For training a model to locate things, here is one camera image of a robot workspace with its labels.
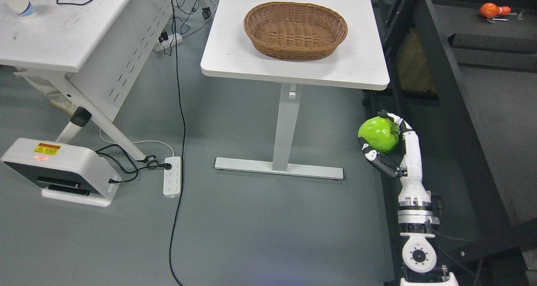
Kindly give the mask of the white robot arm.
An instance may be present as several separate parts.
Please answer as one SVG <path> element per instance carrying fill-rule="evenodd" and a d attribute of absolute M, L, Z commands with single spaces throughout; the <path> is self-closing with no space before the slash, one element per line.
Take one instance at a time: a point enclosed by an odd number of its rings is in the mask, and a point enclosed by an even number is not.
<path fill-rule="evenodd" d="M 422 183 L 413 178 L 401 178 L 398 196 L 398 223 L 404 239 L 401 259 L 404 275 L 401 286 L 458 286 L 455 275 L 445 265 L 437 265 L 437 252 L 431 244 L 434 226 L 439 219 L 431 206 L 431 195 Z"/>

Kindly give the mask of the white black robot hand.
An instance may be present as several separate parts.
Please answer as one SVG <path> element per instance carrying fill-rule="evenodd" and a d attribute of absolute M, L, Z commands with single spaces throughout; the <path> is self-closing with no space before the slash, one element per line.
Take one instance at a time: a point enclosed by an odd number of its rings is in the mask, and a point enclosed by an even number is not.
<path fill-rule="evenodd" d="M 405 145 L 405 154 L 400 164 L 386 156 L 386 153 L 380 153 L 374 150 L 368 142 L 357 137 L 361 145 L 361 150 L 369 163 L 378 171 L 390 178 L 407 178 L 422 177 L 422 158 L 420 152 L 419 138 L 415 130 L 400 116 L 382 110 L 378 115 L 382 118 L 391 120 L 399 130 L 399 142 Z"/>

